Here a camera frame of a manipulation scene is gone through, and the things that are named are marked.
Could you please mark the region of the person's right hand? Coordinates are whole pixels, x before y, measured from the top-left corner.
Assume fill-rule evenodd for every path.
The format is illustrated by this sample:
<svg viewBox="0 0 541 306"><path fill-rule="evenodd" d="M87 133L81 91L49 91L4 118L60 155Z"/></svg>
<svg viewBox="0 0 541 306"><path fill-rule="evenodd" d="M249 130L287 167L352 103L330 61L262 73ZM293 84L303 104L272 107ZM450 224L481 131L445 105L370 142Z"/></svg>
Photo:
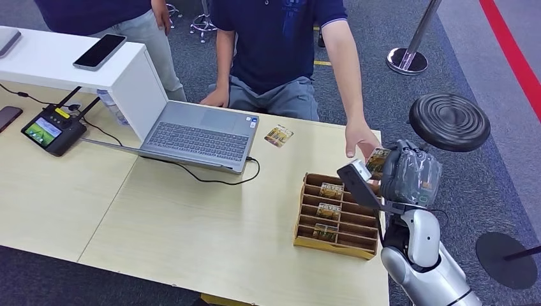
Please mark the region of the person's right hand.
<svg viewBox="0 0 541 306"><path fill-rule="evenodd" d="M229 103L229 91L226 87L217 87L210 94L208 94L203 100L201 105L214 106L227 108Z"/></svg>

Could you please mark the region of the person's left hand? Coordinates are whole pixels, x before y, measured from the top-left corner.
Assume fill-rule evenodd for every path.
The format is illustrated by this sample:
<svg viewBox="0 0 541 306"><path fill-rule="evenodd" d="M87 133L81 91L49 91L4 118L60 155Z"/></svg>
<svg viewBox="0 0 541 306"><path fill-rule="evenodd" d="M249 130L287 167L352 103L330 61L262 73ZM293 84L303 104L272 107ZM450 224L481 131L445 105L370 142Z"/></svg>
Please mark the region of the person's left hand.
<svg viewBox="0 0 541 306"><path fill-rule="evenodd" d="M345 128L345 140L347 158L355 157L356 151L359 149L362 156L367 159L375 148L381 146L379 139L364 119L348 120Z"/></svg>

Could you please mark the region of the person's hand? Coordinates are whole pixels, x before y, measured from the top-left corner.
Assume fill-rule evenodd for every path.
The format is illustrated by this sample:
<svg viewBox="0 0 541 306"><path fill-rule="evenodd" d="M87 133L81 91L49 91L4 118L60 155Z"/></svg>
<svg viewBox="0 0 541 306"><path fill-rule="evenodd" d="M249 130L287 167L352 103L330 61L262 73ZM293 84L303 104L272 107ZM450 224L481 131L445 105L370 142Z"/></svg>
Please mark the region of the person's hand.
<svg viewBox="0 0 541 306"><path fill-rule="evenodd" d="M171 30L171 21L165 0L151 0L152 12L154 13L158 28L166 35Z"/></svg>

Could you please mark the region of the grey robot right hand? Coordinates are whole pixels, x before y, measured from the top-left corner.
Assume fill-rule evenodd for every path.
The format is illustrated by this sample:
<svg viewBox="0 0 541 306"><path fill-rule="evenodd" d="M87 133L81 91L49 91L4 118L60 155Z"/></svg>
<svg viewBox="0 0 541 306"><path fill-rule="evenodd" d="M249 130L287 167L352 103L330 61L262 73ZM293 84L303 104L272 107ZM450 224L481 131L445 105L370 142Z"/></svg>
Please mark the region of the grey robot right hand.
<svg viewBox="0 0 541 306"><path fill-rule="evenodd" d="M380 194L389 201L428 207L436 199L442 164L409 140L398 140L383 165Z"/></svg>

